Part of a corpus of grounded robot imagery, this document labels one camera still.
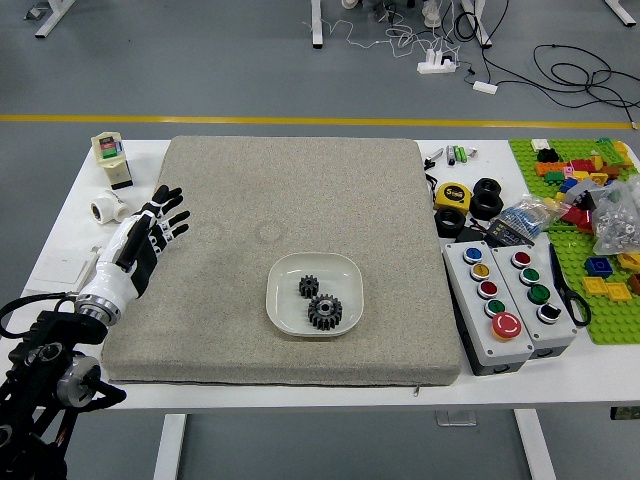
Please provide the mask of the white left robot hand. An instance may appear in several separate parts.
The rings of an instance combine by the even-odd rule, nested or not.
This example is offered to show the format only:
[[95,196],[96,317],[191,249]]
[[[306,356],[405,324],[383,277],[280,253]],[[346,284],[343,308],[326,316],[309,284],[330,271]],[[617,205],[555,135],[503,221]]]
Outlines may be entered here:
[[123,220],[99,257],[95,276],[78,294],[76,310],[89,303],[108,303],[123,312],[144,293],[161,253],[188,230],[188,211],[166,217],[183,200],[180,188],[162,185],[140,210]]

